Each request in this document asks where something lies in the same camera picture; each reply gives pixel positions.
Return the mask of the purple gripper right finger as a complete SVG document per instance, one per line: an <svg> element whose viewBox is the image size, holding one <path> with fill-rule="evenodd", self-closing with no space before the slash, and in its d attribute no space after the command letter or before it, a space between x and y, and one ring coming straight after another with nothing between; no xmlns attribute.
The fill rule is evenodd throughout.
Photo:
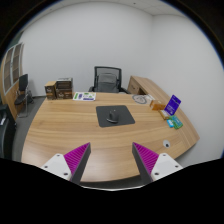
<svg viewBox="0 0 224 224"><path fill-rule="evenodd" d="M182 169L167 153L157 154L135 142L132 143L132 153L144 185Z"/></svg>

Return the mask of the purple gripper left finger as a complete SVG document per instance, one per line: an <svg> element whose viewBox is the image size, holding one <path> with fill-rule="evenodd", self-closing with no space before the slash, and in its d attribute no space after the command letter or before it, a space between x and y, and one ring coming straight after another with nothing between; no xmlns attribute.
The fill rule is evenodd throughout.
<svg viewBox="0 0 224 224"><path fill-rule="evenodd" d="M66 154L55 154L41 168L79 185L90 153L91 145L86 143Z"/></svg>

